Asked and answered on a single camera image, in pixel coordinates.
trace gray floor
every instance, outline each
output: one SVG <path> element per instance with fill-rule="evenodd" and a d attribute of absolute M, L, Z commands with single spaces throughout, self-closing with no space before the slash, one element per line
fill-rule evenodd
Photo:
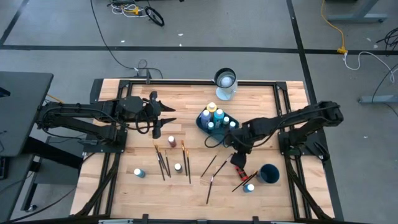
<path fill-rule="evenodd" d="M 111 13 L 107 0 L 93 0 L 100 26 L 109 45 L 115 46 L 199 46 L 296 48 L 285 1 L 217 0 L 152 1 L 165 18 L 158 27 L 147 19 L 128 19 Z M 0 33 L 22 1 L 0 1 Z M 321 1 L 293 0 L 306 49 L 337 49 L 340 34 L 320 17 Z M 352 11 L 358 4 L 327 3 L 326 13 Z M 398 24 L 398 3 L 380 1 L 372 12 L 389 13 L 383 24 L 337 24 L 346 34 L 346 48 L 371 50 Z M 90 1 L 30 0 L 13 28 L 7 45 L 92 45 L 103 46 L 91 14 Z M 377 50 L 384 48 L 378 45 Z M 304 80 L 298 54 L 242 52 L 115 52 L 126 65 L 146 59 L 148 66 L 162 70 L 165 78 L 211 78 L 222 67 L 231 67 L 239 79 Z M 398 56 L 380 56 L 390 66 Z M 307 55 L 318 101 L 341 105 L 345 121 L 327 128 L 336 184 L 347 221 L 395 223 L 398 206 L 398 118 L 385 105 L 359 105 L 361 95 L 372 94 L 386 68 L 371 56 L 362 58 L 362 68 L 348 70 L 340 55 Z M 357 66 L 357 56 L 348 63 Z M 0 70 L 50 72 L 55 75 L 50 94 L 69 102 L 87 103 L 94 78 L 131 77 L 132 70 L 120 67 L 105 51 L 0 50 Z M 396 85 L 386 81 L 380 93 L 395 93 Z M 54 133 L 76 135 L 65 129 Z M 32 136 L 46 135 L 33 130 Z M 73 186 L 40 185 L 34 203 L 43 207 L 60 198 Z M 73 195 L 51 210 L 30 219 L 65 217 Z M 13 218 L 25 215 L 19 205 Z"/>

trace small paint bottle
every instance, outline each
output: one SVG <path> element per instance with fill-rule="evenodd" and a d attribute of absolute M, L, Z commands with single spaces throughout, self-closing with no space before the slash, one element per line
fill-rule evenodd
<path fill-rule="evenodd" d="M 217 110 L 217 105 L 213 102 L 207 104 L 206 109 L 210 112 L 211 115 L 213 115 L 214 112 Z"/>
<path fill-rule="evenodd" d="M 228 124 L 229 124 L 229 117 L 224 117 L 223 126 L 228 126 Z"/>
<path fill-rule="evenodd" d="M 175 171 L 177 171 L 177 173 L 179 173 L 179 174 L 182 173 L 182 166 L 181 166 L 181 164 L 175 164 L 175 165 L 174 165 L 174 169 L 175 169 Z"/>
<path fill-rule="evenodd" d="M 177 143 L 175 142 L 174 136 L 169 136 L 169 138 L 167 139 L 167 141 L 169 142 L 169 144 L 170 144 L 171 147 L 177 146 Z"/>
<path fill-rule="evenodd" d="M 229 128 L 230 129 L 236 128 L 236 123 L 234 121 L 229 122 Z"/>
<path fill-rule="evenodd" d="M 223 122 L 223 119 L 224 119 L 224 111 L 221 109 L 216 110 L 216 112 L 214 113 L 214 118 L 213 118 L 215 129 L 220 128 L 220 126 Z"/>
<path fill-rule="evenodd" d="M 246 184 L 243 186 L 243 192 L 245 193 L 252 192 L 253 190 L 254 190 L 254 185 L 252 184 Z"/>
<path fill-rule="evenodd" d="M 145 172 L 142 170 L 142 169 L 135 169 L 134 170 L 134 174 L 137 176 L 137 177 L 141 177 L 141 178 L 144 178 L 145 177 Z"/>
<path fill-rule="evenodd" d="M 200 122 L 202 127 L 207 127 L 207 124 L 211 120 L 211 114 L 208 110 L 204 110 L 200 115 Z"/>
<path fill-rule="evenodd" d="M 213 130 L 213 129 L 214 129 L 214 123 L 210 121 L 210 122 L 207 124 L 207 129 L 209 129 L 210 131 Z"/>

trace wooden table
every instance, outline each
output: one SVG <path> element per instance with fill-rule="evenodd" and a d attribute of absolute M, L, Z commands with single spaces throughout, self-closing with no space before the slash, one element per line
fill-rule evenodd
<path fill-rule="evenodd" d="M 118 84 L 118 79 L 105 79 L 99 100 L 115 98 Z M 287 87 L 293 110 L 307 106 L 302 82 L 287 82 Z M 294 219 L 285 162 L 279 152 L 276 134 L 265 145 L 253 149 L 248 155 L 245 171 L 250 175 L 264 164 L 273 164 L 280 171 L 279 181 L 275 184 L 260 184 L 253 179 L 253 192 L 245 194 L 242 189 L 238 189 L 232 193 L 241 180 L 233 165 L 227 163 L 214 179 L 209 204 L 206 205 L 210 177 L 233 149 L 223 146 L 206 148 L 203 142 L 207 135 L 197 128 L 195 119 L 211 101 L 240 122 L 263 116 L 277 116 L 272 88 L 239 86 L 238 93 L 231 101 L 217 99 L 216 87 L 211 85 L 134 85 L 132 95 L 148 98 L 153 90 L 157 91 L 158 100 L 164 105 L 176 109 L 173 113 L 162 113 L 162 118 L 177 120 L 166 124 L 162 128 L 162 137 L 154 140 L 163 155 L 165 149 L 167 150 L 172 177 L 165 177 L 166 181 L 162 179 L 152 144 L 152 133 L 142 135 L 129 131 L 126 150 L 120 160 L 111 218 L 141 218 L 147 213 L 151 219 L 252 220 L 253 216 L 258 216 L 260 220 Z M 177 140 L 176 148 L 170 148 L 167 142 L 170 135 Z M 184 140 L 185 147 L 190 151 L 192 184 L 189 184 L 184 172 L 177 174 L 173 169 L 175 163 L 183 164 L 181 140 Z M 200 178 L 216 153 L 218 156 L 213 165 Z M 83 164 L 71 213 L 79 211 L 96 190 L 103 156 L 97 153 Z M 303 156 L 302 164 L 308 191 L 323 211 L 333 217 L 330 194 L 320 160 L 314 156 Z M 135 168 L 143 169 L 146 177 L 136 177 L 133 174 Z M 302 198 L 297 189 L 296 192 L 303 217 Z M 101 206 L 102 213 L 105 199 L 106 193 Z"/>

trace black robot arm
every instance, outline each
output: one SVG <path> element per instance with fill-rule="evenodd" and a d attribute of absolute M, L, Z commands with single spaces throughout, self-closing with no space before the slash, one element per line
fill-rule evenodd
<path fill-rule="evenodd" d="M 278 129 L 307 122 L 301 128 L 289 131 L 290 144 L 295 146 L 304 142 L 307 136 L 322 127 L 337 126 L 343 121 L 340 106 L 331 101 L 322 101 L 315 105 L 309 105 L 275 118 L 255 118 L 242 124 L 242 128 L 227 132 L 225 143 L 233 146 L 237 151 L 231 158 L 231 163 L 243 168 L 246 164 L 246 154 L 250 154 L 253 147 L 263 145 Z"/>

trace blue tray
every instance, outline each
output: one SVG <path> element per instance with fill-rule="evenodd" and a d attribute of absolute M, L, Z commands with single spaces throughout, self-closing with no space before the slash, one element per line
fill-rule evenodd
<path fill-rule="evenodd" d="M 221 125 L 220 128 L 214 129 L 214 130 L 209 130 L 209 129 L 207 129 L 207 127 L 203 127 L 200 122 L 200 115 L 203 112 L 203 110 L 200 112 L 199 116 L 197 117 L 198 128 L 200 128 L 202 131 L 204 131 L 208 135 L 215 134 L 212 136 L 212 138 L 217 140 L 217 142 L 220 142 L 224 138 L 225 133 L 228 131 L 229 125 L 228 126 Z M 224 111 L 224 116 L 229 117 L 229 122 L 234 121 L 236 123 L 236 128 L 239 127 L 239 122 L 236 119 L 234 119 L 232 116 L 230 116 L 229 114 L 225 113 L 225 111 Z"/>

